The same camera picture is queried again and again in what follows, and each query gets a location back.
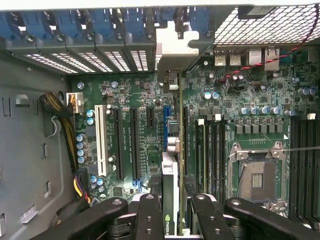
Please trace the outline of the white power connector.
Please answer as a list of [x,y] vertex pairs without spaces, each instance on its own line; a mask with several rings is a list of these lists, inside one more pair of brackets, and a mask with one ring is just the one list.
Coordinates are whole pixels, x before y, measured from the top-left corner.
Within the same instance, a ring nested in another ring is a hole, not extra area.
[[82,115],[84,113],[84,96],[82,92],[67,92],[67,106],[71,108],[74,114]]

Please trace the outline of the long black expansion slot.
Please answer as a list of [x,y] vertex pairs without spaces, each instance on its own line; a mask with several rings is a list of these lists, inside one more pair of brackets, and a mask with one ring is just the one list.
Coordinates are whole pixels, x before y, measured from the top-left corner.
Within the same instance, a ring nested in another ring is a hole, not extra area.
[[124,160],[124,132],[123,132],[123,116],[119,108],[113,111],[114,132],[115,132],[115,165],[116,177],[118,181],[125,179],[125,160]]
[[132,178],[134,181],[136,181],[141,178],[139,114],[137,108],[130,109],[130,137]]

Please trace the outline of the white expansion slot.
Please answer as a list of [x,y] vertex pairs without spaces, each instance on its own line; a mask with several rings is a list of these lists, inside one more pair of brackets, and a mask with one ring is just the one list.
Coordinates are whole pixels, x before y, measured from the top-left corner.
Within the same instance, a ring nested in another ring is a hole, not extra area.
[[95,105],[95,132],[96,132],[96,152],[97,152],[97,169],[98,176],[106,176],[107,157],[108,157],[108,140],[107,140],[107,121],[106,105]]

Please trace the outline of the thin socket locking lever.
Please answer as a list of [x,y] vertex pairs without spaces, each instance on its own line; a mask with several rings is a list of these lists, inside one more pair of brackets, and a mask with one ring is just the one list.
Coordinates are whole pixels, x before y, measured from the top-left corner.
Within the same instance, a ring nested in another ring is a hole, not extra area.
[[320,146],[313,146],[313,147],[299,147],[299,148],[290,148],[290,149],[272,149],[271,152],[297,152],[297,151],[310,151],[310,150],[320,150]]

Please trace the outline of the silver ethernet port block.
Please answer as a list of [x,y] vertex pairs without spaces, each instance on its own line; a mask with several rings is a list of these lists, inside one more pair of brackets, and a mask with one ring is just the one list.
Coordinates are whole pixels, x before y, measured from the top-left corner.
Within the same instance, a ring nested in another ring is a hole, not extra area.
[[[280,49],[275,47],[268,47],[264,52],[264,61],[271,61],[273,59],[277,59],[280,56]],[[280,62],[279,60],[275,60],[269,63],[264,64],[265,71],[278,71]]]

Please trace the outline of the silver USB port block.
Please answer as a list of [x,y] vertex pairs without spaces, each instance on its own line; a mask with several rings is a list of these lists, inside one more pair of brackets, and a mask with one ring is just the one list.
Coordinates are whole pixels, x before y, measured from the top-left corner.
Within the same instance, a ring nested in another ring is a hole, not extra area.
[[229,65],[230,66],[241,66],[241,52],[239,50],[229,51]]
[[227,57],[224,51],[215,51],[214,52],[214,65],[216,67],[226,66]]

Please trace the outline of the green motherboard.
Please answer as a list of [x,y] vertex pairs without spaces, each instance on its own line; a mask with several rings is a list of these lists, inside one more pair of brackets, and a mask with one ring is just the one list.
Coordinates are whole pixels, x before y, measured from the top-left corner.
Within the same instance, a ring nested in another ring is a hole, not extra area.
[[[232,66],[211,60],[183,77],[184,177],[198,193],[223,203],[228,195],[228,157],[233,143],[264,149],[281,141],[284,149],[320,146],[320,60],[298,52],[280,61],[278,71],[254,68],[220,79]],[[150,180],[162,179],[163,91],[155,74],[88,75],[73,78],[83,93],[83,114],[75,116],[76,151],[91,204],[110,197],[132,201],[149,193]],[[107,175],[98,176],[95,105],[106,105]],[[147,127],[147,107],[154,127]],[[130,109],[137,108],[141,178],[133,180]],[[117,180],[114,109],[121,109],[124,180]],[[286,151],[286,205],[279,210],[294,221],[320,229],[320,149]]]

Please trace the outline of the wide silver port block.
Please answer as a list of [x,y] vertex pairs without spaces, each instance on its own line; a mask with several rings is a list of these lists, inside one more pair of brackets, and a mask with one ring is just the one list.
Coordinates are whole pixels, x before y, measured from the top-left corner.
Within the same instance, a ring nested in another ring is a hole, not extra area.
[[262,49],[254,48],[248,50],[248,65],[250,67],[260,67],[263,65]]

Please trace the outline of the blue expansion slot clip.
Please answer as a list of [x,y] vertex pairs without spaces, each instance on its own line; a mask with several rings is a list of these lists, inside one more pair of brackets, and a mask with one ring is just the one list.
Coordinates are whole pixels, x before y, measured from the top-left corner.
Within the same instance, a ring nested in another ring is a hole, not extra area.
[[72,39],[82,36],[82,28],[76,10],[56,10],[54,16],[61,33]]
[[126,8],[124,13],[124,27],[127,33],[133,38],[143,38],[145,36],[144,12],[142,8]]
[[157,18],[160,23],[174,21],[176,8],[175,7],[161,7],[158,9]]
[[22,13],[23,23],[27,32],[39,39],[47,36],[46,27],[43,22],[43,13],[40,11],[26,11]]
[[192,31],[205,34],[208,31],[209,7],[194,6],[189,9],[188,22]]
[[110,38],[114,35],[114,26],[110,10],[108,8],[91,9],[89,13],[91,16],[92,27],[95,33],[100,34],[106,38]]
[[15,38],[8,12],[0,12],[0,37],[10,41]]

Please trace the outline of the short black expansion slot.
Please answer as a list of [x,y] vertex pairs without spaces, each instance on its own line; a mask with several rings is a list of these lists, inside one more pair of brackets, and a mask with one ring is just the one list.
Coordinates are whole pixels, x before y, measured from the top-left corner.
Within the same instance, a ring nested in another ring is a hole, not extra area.
[[148,128],[155,127],[155,109],[153,107],[146,108],[146,124]]

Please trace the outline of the open black PC case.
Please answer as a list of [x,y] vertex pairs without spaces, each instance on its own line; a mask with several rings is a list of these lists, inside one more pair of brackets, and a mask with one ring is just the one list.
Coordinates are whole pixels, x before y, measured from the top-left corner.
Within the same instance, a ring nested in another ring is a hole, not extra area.
[[[192,31],[189,9],[208,7],[208,30]],[[124,12],[142,8],[145,35],[126,32]],[[176,8],[175,30],[197,55],[182,74],[204,60],[215,66],[215,51],[240,51],[220,82],[246,70],[263,68],[303,52],[320,61],[320,0],[0,0],[8,13],[13,40],[0,36],[0,240],[30,240],[62,221],[93,207],[80,179],[75,116],[66,93],[73,78],[155,74],[159,8]],[[112,37],[95,33],[90,10],[109,9]],[[61,33],[55,11],[76,10],[82,36]],[[22,13],[42,12],[46,38],[26,30]],[[265,62],[265,49],[279,57]],[[249,66],[250,49],[262,49],[262,66]],[[179,234],[162,240],[203,240],[186,225],[182,186]]]

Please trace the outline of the CPU socket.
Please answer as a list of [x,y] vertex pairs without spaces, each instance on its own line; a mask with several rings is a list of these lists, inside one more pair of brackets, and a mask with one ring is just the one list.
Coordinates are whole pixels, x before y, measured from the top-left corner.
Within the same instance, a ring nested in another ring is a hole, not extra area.
[[238,197],[280,210],[287,202],[286,169],[281,141],[262,149],[244,149],[235,142],[227,162],[227,198]]

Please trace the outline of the blue expansion slot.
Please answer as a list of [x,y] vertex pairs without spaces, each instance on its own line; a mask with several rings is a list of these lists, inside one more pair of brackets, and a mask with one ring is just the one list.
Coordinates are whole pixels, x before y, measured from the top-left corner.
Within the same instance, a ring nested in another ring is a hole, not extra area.
[[168,145],[168,127],[167,127],[167,121],[168,117],[172,115],[171,107],[170,106],[164,106],[163,107],[163,151],[167,151],[167,145]]

